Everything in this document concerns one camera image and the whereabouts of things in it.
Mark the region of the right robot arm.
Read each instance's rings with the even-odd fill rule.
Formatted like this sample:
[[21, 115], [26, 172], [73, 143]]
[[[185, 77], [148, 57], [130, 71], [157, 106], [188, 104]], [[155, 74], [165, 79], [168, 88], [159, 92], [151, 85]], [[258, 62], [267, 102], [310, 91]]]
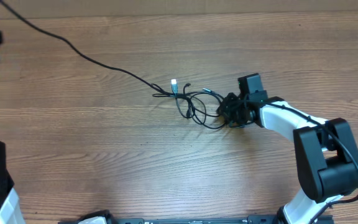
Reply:
[[323, 213], [358, 201], [358, 147], [342, 118], [310, 116], [278, 96], [269, 97], [259, 74], [238, 78], [217, 109], [228, 126], [256, 124], [294, 143], [300, 190], [268, 223], [332, 223]]

